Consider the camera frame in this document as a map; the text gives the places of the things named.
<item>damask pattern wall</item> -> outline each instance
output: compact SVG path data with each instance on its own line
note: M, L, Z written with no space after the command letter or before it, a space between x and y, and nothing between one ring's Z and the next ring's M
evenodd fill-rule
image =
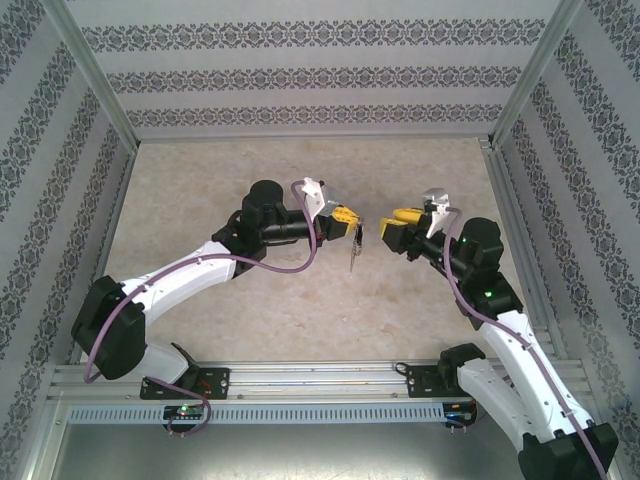
M135 152L42 5L0 1L0 479L28 453Z
M145 140L488 134L557 3L68 6Z
M502 146L567 350L640 478L640 1L578 11Z

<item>table surface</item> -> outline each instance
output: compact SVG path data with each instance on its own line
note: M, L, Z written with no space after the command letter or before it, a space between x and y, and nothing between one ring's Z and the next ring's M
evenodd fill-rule
M326 243L297 275L253 269L176 306L148 330L196 360L341 361L438 358L483 339L462 317L446 281L420 259L410 263L380 240L380 218L421 205L444 187L465 218L500 223L478 142L309 140L142 144L106 274L124 280L151 272L202 245L237 210L250 186L272 179L324 180L365 219L364 250L349 272L351 238ZM502 271L520 292L505 242ZM304 262L304 242L271 248L266 262Z
M211 425L187 440L159 425L71 425L54 479L519 480L513 445L486 417L437 423Z

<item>beige floor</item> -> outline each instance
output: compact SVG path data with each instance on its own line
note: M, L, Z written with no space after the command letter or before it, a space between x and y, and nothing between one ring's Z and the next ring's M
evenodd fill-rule
M301 274L253 269L199 293L157 320L149 337L178 342L197 360L437 358L469 341L489 350L446 281L425 260L391 253L378 235L380 217L420 206L421 193L436 186L467 218L499 220L474 139L143 144L107 274L123 280L190 253L240 207L253 182L288 186L304 176L334 186L364 216L364 251L353 273L351 238L327 243ZM306 255L299 242L271 249L266 260L292 267ZM520 292L508 251L502 263Z

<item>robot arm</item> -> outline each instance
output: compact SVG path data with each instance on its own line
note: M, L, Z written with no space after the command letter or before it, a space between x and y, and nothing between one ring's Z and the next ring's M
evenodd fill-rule
M449 215L449 199L443 190L434 189L424 194L423 201L423 209L398 209L393 219L382 219L381 236L392 251L406 253L410 261L425 257L446 276L446 237L438 228ZM442 365L443 383L462 388L483 405L515 446L527 480L600 478L567 414L573 414L605 469L611 464L618 438L609 424L595 424L542 351L522 303L499 272L503 250L498 225L488 219L472 218L465 223L460 238L452 241L450 261L466 302L526 338L529 346L525 349L509 333L476 319L457 302L463 315L491 345L515 389L497 375L474 345L442 353L439 369ZM537 353L570 412L562 408L530 350Z
M322 182L307 178L302 190L313 222L311 234L318 246L354 230L359 221L357 215L340 205ZM117 314L99 345L95 365L106 379L129 374L157 378L185 390L194 388L199 378L195 361L176 344L169 347L148 341L146 329L178 303L252 267L233 258L211 258L212 254L261 261L267 247L308 240L310 231L304 212L287 210L283 195L279 184L269 180L257 182L227 225L193 253L121 283L109 276L94 282L72 328L74 340L86 353L92 350L107 318L120 302L140 290L135 300ZM150 281L158 276L159 280Z

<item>wire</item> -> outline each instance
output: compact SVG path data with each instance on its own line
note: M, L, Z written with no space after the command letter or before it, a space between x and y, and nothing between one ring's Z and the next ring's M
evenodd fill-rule
M393 366L393 369L396 371L396 373L402 375L403 377L406 377L408 375L407 372L409 371L409 368L409 365L404 362L398 362Z
M123 298L120 303L118 303L118 305L116 305L116 307L113 309L113 311L111 312L111 314L109 314L109 316L107 317L107 320L104 322L104 325L102 325L102 328L100 329L100 332L98 333L98 336L96 337L95 342L93 343L93 347L91 347L91 352L89 353L89 358L87 360L87 364L85 366L84 369L84 375L83 375L83 379L85 383L93 383L96 381L96 379L98 379L102 374L100 372L96 372L94 375L91 375L91 369L93 368L93 365L95 363L96 360L96 356L98 354L98 350L100 350L100 345L102 344L102 341L104 340L104 337L107 335L107 332L109 331L109 328L111 328L111 325L113 324L113 322L115 321L115 319L117 318L117 316L120 314L120 312L122 311L122 309L127 306L136 296L138 296L140 293L144 292L146 289L148 289L149 287L153 286L155 283L157 283L159 280L163 279L164 277L166 277L167 275L180 270L183 267L186 267L187 265L191 265L193 263L199 263L202 261L206 261L206 260L235 260L236 262L244 262L244 263L248 263L249 265L253 265L254 267L260 267L260 268L264 268L266 270L269 270L271 272L276 272L276 273L299 273L302 272L303 270L306 270L311 263L313 263L313 260L316 256L316 253L318 251L318 242L316 239L316 234L315 234L315 228L313 226L313 220L311 219L311 214L309 213L309 210L307 209L306 204L304 203L304 200L302 198L302 196L298 193L297 187L304 185L304 181L303 180L298 180L296 182L293 182L291 184L291 192L293 193L293 196L295 197L296 201L298 202L298 204L300 205L300 208L302 210L302 213L304 214L304 219L307 222L307 226L309 227L309 240L310 240L310 247L311 250L309 252L309 258L307 258L307 261L304 262L302 265L300 265L299 267L295 267L295 268L282 268L282 267L276 267L273 265L268 265L266 263L262 263L259 262L257 260L254 260L252 258L247 258L247 257L241 257L239 255L233 255L230 253L210 253L207 255L201 255L200 257L195 257L195 258L189 258L186 260L183 260L182 262L178 262L175 265L172 265L171 267L161 271L160 273L158 273L157 275L151 277L150 279L148 279L145 283L143 283L142 285L138 286L137 288L135 288L129 295L127 295L125 298ZM158 385L163 386L164 388L168 388L170 390L174 390L176 392L180 392L184 395L189 395L190 397L196 398L198 400L201 400L203 402L203 404L205 405L205 407L207 408L207 418L205 421L203 421L202 423L200 423L199 425L197 425L196 427L194 427L193 429L191 429L189 432L184 432L182 434L179 434L180 437L185 437L188 435L191 435L193 433L196 433L197 431L203 429L208 423L209 420L211 419L211 404L209 403L209 400L207 400L205 397L198 395L197 393L191 392L189 390L185 390L183 388L177 387L176 385L164 382L160 379L157 378L151 378L148 377L149 380L151 380L152 382L157 383ZM177 432L174 432L173 430L171 430L171 423L173 421L173 418L171 418L169 420L169 424L167 426L167 429L169 430L169 434L170 435L174 435L177 434Z
M460 290L458 290L456 279L453 276L453 272L451 270L451 241L453 239L453 230L455 226L458 224L458 222L460 221L460 218L462 217L462 211L458 208L452 208L452 207L448 207L447 211L451 213L455 213L456 215L455 218L453 219L453 222L451 222L451 224L447 228L446 238L444 242L444 269L445 269L447 280L449 281L449 285L451 286L451 290L453 290L453 295L456 297L456 300L458 301L458 303L462 305L462 307L472 317L476 318L477 320L480 320L481 322L488 323L489 325L496 327L502 330L503 332L508 333L515 340L517 340L525 348L525 350L527 350L531 354L531 357L533 358L534 362L540 369L540 373L542 373L542 376L544 377L547 384L549 385L549 388L551 389L556 399L558 400L558 403L562 407L562 410L564 411L565 415L571 422L571 425L573 426L573 428L576 430L576 433L580 437L580 440L584 444L584 447L587 449L587 452L589 453L591 460L593 461L594 465L596 466L596 469L598 470L598 474L600 475L601 480L608 480L609 477L607 476L607 472L604 469L604 466L602 465L600 458L598 458L598 454L594 450L593 445L591 445L591 442L587 438L587 435L584 433L584 431L580 427L578 420L575 418L575 415L573 414L571 408L569 407L569 404L565 400L564 395L562 395L557 385L553 381L553 377L547 370L547 367L544 365L542 359L540 358L538 353L535 351L535 349L530 348L531 343L529 343L525 338L518 335L517 332L514 332L511 328L507 327L506 325L503 325L497 322L496 320L489 318L486 315L483 315L480 312L476 311L471 305L469 305L466 299L462 296L462 294L460 293Z
M475 421L475 422L473 422L471 425L469 425L469 426L467 426L467 427L466 427L465 433L466 433L468 430L474 430L474 429L475 429L475 428L476 428L480 423L482 423L482 421L483 421L485 418L487 418L487 417L488 417L487 412L484 412L482 415L480 415L480 418L476 418L476 421Z
M465 429L467 428L467 426L464 423L459 422L457 420L453 420L452 418L449 418L449 417L446 417L444 423L445 423L445 425L447 423L451 423L451 424L455 425L456 427L465 428Z

